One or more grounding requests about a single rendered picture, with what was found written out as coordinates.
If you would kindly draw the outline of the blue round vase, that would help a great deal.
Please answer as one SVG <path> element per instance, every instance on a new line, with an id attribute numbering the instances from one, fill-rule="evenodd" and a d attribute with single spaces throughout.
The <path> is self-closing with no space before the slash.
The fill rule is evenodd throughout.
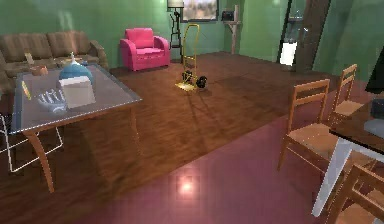
<path id="1" fill-rule="evenodd" d="M 86 76 L 91 82 L 94 81 L 93 75 L 88 68 L 78 63 L 75 59 L 74 53 L 71 53 L 70 62 L 67 63 L 59 74 L 59 79 L 69 79 L 75 77 Z"/>

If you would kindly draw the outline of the brown bowl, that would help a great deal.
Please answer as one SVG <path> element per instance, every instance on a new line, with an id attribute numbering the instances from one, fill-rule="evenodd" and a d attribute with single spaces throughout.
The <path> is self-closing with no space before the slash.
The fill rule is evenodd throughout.
<path id="1" fill-rule="evenodd" d="M 33 66 L 30 68 L 33 76 L 43 76 L 48 74 L 48 69 L 46 66 Z"/>

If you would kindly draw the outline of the yellow hand truck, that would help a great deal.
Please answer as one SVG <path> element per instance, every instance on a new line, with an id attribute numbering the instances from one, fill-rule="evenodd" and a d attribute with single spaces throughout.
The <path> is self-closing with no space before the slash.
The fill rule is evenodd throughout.
<path id="1" fill-rule="evenodd" d="M 186 54 L 186 49 L 184 44 L 186 43 L 187 34 L 191 27 L 195 27 L 197 31 L 194 39 L 193 54 L 191 56 L 188 56 Z M 195 23 L 190 23 L 187 25 L 184 32 L 184 36 L 182 38 L 183 72 L 181 73 L 181 81 L 176 83 L 176 86 L 186 92 L 194 91 L 196 89 L 203 90 L 207 86 L 207 77 L 197 75 L 197 44 L 199 40 L 199 33 L 200 33 L 200 26 Z"/>

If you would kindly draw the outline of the dark dining table white leg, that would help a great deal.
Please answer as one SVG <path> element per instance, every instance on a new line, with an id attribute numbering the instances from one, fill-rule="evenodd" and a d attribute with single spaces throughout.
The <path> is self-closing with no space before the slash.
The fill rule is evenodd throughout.
<path id="1" fill-rule="evenodd" d="M 337 137 L 337 143 L 312 208 L 313 216 L 321 215 L 352 152 L 359 152 L 384 163 L 384 138 L 364 129 L 364 124 L 372 119 L 370 110 L 371 103 L 366 103 L 349 118 L 331 128 L 330 133 Z"/>

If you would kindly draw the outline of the wooden dining chair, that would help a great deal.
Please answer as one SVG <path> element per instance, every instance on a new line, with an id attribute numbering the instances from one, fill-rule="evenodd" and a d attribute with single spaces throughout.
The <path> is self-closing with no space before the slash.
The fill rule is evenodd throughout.
<path id="1" fill-rule="evenodd" d="M 325 173 L 321 164 L 329 163 L 336 146 L 337 137 L 332 135 L 330 127 L 322 122 L 329 92 L 329 79 L 295 85 L 290 101 L 287 131 L 283 137 L 277 170 L 280 170 L 287 151 L 308 163 L 314 169 Z M 292 129 L 295 108 L 314 101 L 320 102 L 315 123 Z"/>
<path id="2" fill-rule="evenodd" d="M 354 165 L 325 224 L 384 224 L 384 178 Z"/>
<path id="3" fill-rule="evenodd" d="M 357 64 L 352 64 L 341 72 L 338 88 L 332 104 L 332 111 L 328 116 L 328 122 L 331 125 L 346 119 L 362 107 L 361 103 L 350 100 L 357 67 Z"/>

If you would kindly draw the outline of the dark brown room door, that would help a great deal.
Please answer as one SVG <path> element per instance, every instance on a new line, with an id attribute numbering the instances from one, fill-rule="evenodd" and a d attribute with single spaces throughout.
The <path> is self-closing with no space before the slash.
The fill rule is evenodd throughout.
<path id="1" fill-rule="evenodd" d="M 331 0 L 306 0 L 295 54 L 298 72 L 307 72 L 313 68 L 330 2 Z"/>

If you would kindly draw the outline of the black floor lamp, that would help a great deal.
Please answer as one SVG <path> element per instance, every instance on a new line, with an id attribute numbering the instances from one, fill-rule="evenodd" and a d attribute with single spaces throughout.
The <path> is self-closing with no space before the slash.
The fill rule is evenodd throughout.
<path id="1" fill-rule="evenodd" d="M 183 62 L 182 53 L 182 40 L 181 40 L 181 12 L 184 8 L 183 0 L 167 0 L 167 8 L 172 11 L 170 18 L 172 20 L 171 36 L 170 36 L 170 48 L 178 49 L 180 55 L 180 62 Z"/>

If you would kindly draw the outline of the white rectangular panel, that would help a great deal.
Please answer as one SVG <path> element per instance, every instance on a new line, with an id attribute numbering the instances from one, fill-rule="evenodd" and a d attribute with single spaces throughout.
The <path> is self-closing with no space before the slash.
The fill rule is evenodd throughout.
<path id="1" fill-rule="evenodd" d="M 282 65 L 292 66 L 295 58 L 297 42 L 284 42 L 279 63 Z"/>

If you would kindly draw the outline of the white dish rack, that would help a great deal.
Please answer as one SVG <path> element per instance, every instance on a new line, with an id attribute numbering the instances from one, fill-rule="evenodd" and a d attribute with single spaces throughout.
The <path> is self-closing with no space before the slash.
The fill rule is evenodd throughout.
<path id="1" fill-rule="evenodd" d="M 65 112 L 67 103 L 61 89 L 51 89 L 38 95 L 37 100 L 40 105 L 53 113 Z"/>

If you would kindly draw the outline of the grey carton box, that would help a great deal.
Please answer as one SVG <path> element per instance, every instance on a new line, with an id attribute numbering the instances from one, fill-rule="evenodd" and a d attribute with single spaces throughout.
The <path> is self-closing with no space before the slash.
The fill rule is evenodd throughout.
<path id="1" fill-rule="evenodd" d="M 95 103 L 93 86 L 87 76 L 62 79 L 59 87 L 69 109 Z"/>

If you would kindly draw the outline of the yellow pencil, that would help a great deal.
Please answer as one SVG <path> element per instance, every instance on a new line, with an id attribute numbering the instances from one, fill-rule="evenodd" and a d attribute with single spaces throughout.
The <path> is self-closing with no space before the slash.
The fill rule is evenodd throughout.
<path id="1" fill-rule="evenodd" d="M 21 82 L 21 85 L 22 85 L 24 94 L 26 95 L 27 99 L 28 99 L 28 100 L 31 100 L 31 98 L 32 98 L 32 97 L 31 97 L 31 93 L 30 93 L 30 91 L 29 91 L 29 89 L 28 89 L 28 87 L 27 87 L 25 81 L 22 81 L 22 82 Z"/>

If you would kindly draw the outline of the black television set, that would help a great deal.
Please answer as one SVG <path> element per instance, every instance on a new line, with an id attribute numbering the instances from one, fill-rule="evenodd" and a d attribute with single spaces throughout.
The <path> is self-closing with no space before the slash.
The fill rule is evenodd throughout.
<path id="1" fill-rule="evenodd" d="M 373 94 L 380 94 L 384 91 L 384 46 L 382 47 L 365 90 Z"/>

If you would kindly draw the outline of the glass top wooden table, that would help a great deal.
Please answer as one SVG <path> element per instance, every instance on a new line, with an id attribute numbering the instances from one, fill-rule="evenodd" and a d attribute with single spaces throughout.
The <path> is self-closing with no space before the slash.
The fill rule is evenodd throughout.
<path id="1" fill-rule="evenodd" d="M 130 111 L 132 129 L 137 129 L 134 107 L 142 98 L 99 65 L 88 65 L 86 68 L 94 78 L 91 84 L 95 103 L 72 109 L 67 107 L 66 111 L 61 113 L 46 109 L 39 104 L 37 97 L 47 90 L 60 89 L 59 74 L 63 68 L 50 69 L 48 74 L 43 76 L 20 73 L 16 80 L 11 131 L 22 133 L 32 144 L 50 191 L 54 190 L 54 182 L 47 159 L 48 152 L 38 137 L 40 132 L 125 109 Z M 22 81 L 25 81 L 31 93 L 31 100 L 24 94 Z"/>

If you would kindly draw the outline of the brown striped sofa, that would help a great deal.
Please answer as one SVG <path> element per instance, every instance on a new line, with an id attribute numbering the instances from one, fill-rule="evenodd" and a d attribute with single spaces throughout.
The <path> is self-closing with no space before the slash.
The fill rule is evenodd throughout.
<path id="1" fill-rule="evenodd" d="M 71 53 L 109 69 L 104 48 L 96 40 L 90 40 L 84 31 L 0 35 L 0 93 L 13 93 L 17 74 L 30 71 L 26 53 L 31 54 L 35 65 L 48 69 L 61 66 Z"/>

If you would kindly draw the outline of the wooden wall shelf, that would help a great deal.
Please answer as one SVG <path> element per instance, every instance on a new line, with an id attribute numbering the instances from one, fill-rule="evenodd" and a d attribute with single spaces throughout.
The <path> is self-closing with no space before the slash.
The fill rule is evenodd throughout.
<path id="1" fill-rule="evenodd" d="M 241 21 L 239 20 L 239 9 L 240 7 L 238 5 L 234 6 L 233 11 L 234 12 L 234 20 L 233 21 L 222 21 L 224 24 L 228 25 L 231 30 L 231 53 L 234 54 L 236 50 L 236 40 L 237 40 L 237 28 L 241 24 Z"/>

